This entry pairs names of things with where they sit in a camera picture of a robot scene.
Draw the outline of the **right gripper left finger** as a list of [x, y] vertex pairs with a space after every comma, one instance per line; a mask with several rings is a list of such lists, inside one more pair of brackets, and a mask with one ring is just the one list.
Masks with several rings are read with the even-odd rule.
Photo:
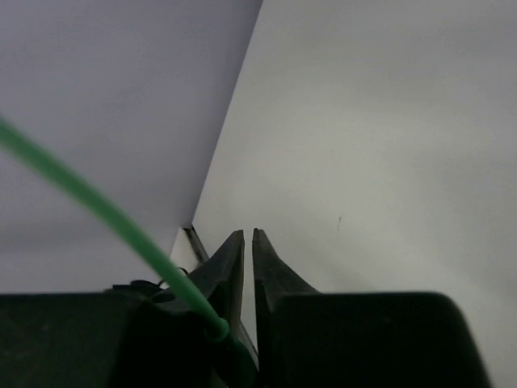
[[101, 293], [2, 295], [2, 386], [255, 386], [256, 364], [237, 337], [243, 259], [235, 231], [189, 275], [225, 320], [221, 335], [146, 280]]

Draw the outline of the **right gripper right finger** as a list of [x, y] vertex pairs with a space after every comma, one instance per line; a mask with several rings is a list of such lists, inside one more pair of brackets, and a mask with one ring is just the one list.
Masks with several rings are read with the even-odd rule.
[[441, 293], [321, 293], [252, 242], [259, 374], [267, 387], [487, 387], [463, 314]]

